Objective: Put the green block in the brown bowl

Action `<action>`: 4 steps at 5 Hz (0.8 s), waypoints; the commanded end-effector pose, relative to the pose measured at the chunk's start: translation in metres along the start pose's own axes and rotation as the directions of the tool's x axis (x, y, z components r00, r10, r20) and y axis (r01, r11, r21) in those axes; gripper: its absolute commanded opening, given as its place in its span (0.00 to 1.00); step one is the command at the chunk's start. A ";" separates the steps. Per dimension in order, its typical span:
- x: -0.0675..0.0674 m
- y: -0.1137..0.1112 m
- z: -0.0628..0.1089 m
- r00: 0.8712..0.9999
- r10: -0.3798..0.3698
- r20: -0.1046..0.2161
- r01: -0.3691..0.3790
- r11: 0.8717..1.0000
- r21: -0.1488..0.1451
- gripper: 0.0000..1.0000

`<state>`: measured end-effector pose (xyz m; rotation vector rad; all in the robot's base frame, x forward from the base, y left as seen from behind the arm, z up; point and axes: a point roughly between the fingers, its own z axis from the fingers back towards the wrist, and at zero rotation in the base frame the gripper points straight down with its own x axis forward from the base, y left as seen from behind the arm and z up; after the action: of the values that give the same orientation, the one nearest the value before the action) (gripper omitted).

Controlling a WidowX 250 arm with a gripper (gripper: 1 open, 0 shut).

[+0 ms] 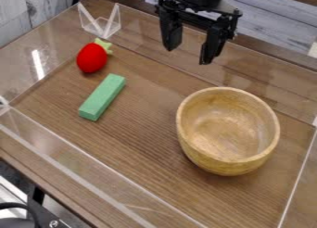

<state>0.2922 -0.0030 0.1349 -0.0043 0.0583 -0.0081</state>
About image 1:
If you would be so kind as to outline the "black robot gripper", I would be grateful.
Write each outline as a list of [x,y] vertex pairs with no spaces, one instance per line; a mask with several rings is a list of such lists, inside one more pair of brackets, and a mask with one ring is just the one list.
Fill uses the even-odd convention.
[[208,65],[221,55],[226,39],[236,35],[242,11],[225,0],[158,0],[161,37],[173,51],[182,43],[184,23],[208,30],[200,64]]

